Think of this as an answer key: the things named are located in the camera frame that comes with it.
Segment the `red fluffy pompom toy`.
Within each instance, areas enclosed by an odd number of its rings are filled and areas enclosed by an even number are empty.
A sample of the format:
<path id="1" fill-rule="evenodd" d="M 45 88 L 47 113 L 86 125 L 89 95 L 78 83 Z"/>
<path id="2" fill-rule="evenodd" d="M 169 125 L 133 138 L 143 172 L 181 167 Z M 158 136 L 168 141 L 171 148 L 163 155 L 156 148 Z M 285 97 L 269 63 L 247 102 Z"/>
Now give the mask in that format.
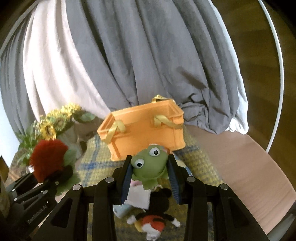
<path id="1" fill-rule="evenodd" d="M 30 156 L 29 164 L 33 167 L 33 175 L 39 183 L 43 183 L 57 171 L 65 171 L 67 166 L 73 170 L 73 174 L 60 182 L 57 186 L 57 196 L 69 191 L 78 184 L 81 179 L 75 164 L 77 151 L 70 149 L 61 140 L 40 140 Z"/>

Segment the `grey ribbed flower vase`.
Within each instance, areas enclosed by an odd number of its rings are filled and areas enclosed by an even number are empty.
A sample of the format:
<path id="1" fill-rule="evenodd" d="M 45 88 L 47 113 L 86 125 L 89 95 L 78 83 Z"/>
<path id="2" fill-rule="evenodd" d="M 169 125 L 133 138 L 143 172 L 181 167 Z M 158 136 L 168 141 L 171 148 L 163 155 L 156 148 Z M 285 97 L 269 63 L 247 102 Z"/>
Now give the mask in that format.
<path id="1" fill-rule="evenodd" d="M 71 126 L 63 133 L 57 135 L 57 139 L 61 140 L 65 145 L 69 147 L 69 149 L 76 151 L 76 159 L 79 159 L 82 156 L 83 151 L 74 126 Z"/>

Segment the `beige curtain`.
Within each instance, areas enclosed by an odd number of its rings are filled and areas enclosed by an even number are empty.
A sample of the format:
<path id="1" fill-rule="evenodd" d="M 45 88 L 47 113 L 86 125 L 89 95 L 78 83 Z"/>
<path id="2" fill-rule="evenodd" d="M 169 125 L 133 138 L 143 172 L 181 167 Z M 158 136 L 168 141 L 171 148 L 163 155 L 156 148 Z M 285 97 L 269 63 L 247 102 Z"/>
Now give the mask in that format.
<path id="1" fill-rule="evenodd" d="M 74 46 L 65 1 L 40 1 L 33 9 L 23 44 L 23 75 L 36 118 L 70 103 L 99 118 L 110 112 Z"/>

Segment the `white cloth pink-eared plush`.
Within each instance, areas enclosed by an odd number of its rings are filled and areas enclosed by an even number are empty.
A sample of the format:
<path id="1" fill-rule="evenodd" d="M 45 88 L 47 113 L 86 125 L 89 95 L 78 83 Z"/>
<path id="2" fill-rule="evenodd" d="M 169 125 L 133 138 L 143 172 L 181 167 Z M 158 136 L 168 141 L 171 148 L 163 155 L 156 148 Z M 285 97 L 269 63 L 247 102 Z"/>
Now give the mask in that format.
<path id="1" fill-rule="evenodd" d="M 131 181 L 128 196 L 123 205 L 114 205 L 113 212 L 116 217 L 123 218 L 133 208 L 148 209 L 151 190 L 144 190 L 141 181 Z"/>

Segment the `yellow sunflower bouquet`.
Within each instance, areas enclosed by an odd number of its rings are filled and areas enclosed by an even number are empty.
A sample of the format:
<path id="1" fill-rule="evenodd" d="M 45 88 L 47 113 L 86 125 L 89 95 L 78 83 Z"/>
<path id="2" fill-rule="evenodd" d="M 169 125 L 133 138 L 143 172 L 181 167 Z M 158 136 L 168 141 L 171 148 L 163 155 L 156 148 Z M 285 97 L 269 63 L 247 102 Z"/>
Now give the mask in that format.
<path id="1" fill-rule="evenodd" d="M 35 137 L 38 140 L 54 140 L 71 128 L 74 123 L 89 123 L 96 118 L 79 104 L 68 103 L 60 109 L 53 109 L 33 124 Z"/>

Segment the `orange plastic crate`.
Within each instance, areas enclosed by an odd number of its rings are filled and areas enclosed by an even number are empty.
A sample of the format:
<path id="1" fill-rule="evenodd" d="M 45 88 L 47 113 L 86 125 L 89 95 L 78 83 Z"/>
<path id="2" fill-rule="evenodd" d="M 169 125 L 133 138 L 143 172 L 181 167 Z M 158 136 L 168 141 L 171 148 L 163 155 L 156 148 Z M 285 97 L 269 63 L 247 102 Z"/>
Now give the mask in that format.
<path id="1" fill-rule="evenodd" d="M 136 155 L 151 144 L 170 151 L 185 147 L 184 112 L 170 98 L 155 96 L 150 103 L 111 112 L 97 132 L 112 161 Z"/>

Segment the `green leafy plant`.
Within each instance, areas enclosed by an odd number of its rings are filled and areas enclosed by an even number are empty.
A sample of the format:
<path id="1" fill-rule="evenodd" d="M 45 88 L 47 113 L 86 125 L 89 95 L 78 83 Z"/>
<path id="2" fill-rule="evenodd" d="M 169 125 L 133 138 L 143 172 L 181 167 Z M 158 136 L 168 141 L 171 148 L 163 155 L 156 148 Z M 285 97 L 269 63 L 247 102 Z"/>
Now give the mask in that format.
<path id="1" fill-rule="evenodd" d="M 25 131 L 25 133 L 16 133 L 20 141 L 18 151 L 21 156 L 18 158 L 18 164 L 29 166 L 31 154 L 39 141 L 39 123 L 35 120 Z"/>

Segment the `green frog plush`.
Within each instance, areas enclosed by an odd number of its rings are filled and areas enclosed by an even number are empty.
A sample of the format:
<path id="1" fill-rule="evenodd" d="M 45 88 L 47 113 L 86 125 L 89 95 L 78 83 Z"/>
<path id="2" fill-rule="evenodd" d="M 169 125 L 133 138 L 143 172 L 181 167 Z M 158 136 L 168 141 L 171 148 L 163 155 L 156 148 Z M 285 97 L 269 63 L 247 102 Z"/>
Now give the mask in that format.
<path id="1" fill-rule="evenodd" d="M 144 190 L 155 189 L 159 179 L 167 180 L 167 161 L 168 153 L 160 145 L 150 145 L 141 150 L 131 159 L 133 166 L 133 181 L 140 181 Z"/>

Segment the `black red mouse plush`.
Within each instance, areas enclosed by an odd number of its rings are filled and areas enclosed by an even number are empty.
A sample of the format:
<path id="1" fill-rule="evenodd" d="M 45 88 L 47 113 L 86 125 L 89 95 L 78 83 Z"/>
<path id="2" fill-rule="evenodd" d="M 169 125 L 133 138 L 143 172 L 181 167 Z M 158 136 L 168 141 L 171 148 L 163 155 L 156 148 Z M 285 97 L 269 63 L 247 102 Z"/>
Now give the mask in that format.
<path id="1" fill-rule="evenodd" d="M 135 228 L 146 234 L 146 240 L 157 240 L 166 227 L 167 222 L 170 222 L 175 227 L 180 227 L 181 223 L 173 216 L 166 213 L 169 209 L 169 199 L 172 196 L 172 191 L 168 188 L 160 188 L 150 195 L 149 207 L 145 212 L 131 215 L 127 219 L 129 225 L 134 225 Z"/>

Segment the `grey curtain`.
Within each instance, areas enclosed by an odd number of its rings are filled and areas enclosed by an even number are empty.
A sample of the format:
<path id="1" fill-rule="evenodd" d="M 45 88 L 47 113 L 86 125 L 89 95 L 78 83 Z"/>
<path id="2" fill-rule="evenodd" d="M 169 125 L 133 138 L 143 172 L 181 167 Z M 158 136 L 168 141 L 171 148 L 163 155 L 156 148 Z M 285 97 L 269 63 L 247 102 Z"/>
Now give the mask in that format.
<path id="1" fill-rule="evenodd" d="M 14 132 L 38 118 L 23 75 L 23 44 L 40 1 L 1 49 L 1 97 Z M 65 1 L 74 46 L 110 112 L 173 99 L 188 125 L 226 131 L 237 101 L 234 70 L 209 1 Z"/>

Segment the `dark wooden wardrobe door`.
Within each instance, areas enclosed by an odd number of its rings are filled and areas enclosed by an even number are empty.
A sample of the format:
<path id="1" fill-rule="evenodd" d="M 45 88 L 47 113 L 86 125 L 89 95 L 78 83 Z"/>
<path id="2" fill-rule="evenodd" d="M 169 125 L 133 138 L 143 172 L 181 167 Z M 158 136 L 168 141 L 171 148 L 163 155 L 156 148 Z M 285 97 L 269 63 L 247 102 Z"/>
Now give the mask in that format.
<path id="1" fill-rule="evenodd" d="M 267 1 L 214 1 L 238 55 L 249 134 L 278 162 L 295 162 L 295 35 Z"/>

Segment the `white sheer curtain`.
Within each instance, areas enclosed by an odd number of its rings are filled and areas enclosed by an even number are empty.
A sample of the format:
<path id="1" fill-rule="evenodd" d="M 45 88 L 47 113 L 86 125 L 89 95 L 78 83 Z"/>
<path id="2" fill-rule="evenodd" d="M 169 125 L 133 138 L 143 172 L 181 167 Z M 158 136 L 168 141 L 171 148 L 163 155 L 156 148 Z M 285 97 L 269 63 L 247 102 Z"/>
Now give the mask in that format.
<path id="1" fill-rule="evenodd" d="M 246 135 L 249 131 L 249 124 L 247 119 L 248 99 L 247 99 L 243 77 L 241 74 L 241 69 L 239 66 L 238 56 L 235 51 L 229 32 L 224 23 L 224 20 L 222 19 L 221 14 L 219 13 L 216 6 L 214 5 L 213 1 L 209 1 L 209 3 L 214 12 L 215 18 L 217 18 L 219 27 L 222 30 L 222 38 L 226 42 L 227 53 L 230 54 L 230 66 L 234 70 L 234 90 L 235 90 L 234 92 L 235 92 L 235 100 L 237 101 L 237 104 L 235 107 L 234 117 L 231 119 L 229 126 L 227 127 L 226 130 L 230 132 L 238 132 L 242 135 Z"/>

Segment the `yellow blue plaid cloth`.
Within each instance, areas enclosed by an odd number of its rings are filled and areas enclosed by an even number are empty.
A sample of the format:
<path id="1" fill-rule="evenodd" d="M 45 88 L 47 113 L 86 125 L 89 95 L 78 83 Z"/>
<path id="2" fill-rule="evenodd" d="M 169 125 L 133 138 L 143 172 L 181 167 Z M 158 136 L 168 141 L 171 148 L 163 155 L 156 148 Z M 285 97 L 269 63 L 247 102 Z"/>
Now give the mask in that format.
<path id="1" fill-rule="evenodd" d="M 188 128 L 184 128 L 184 149 L 175 151 L 175 155 L 183 161 L 192 174 L 203 183 L 218 186 L 223 183 L 216 168 L 210 162 L 207 154 L 201 149 L 197 140 L 190 134 Z M 87 142 L 87 150 L 82 157 L 77 171 L 80 176 L 82 186 L 96 185 L 99 181 L 113 174 L 116 168 L 123 165 L 122 161 L 111 161 L 109 149 L 98 135 L 95 135 Z M 115 228 L 117 240 L 145 240 L 146 234 L 137 231 L 134 225 L 127 224 L 126 220 L 131 215 L 140 213 L 141 210 L 133 209 L 123 218 L 115 217 Z M 187 206 L 178 205 L 173 197 L 170 198 L 168 214 L 174 216 L 180 223 L 180 227 L 175 227 L 168 222 L 159 240 L 183 240 L 187 218 Z"/>

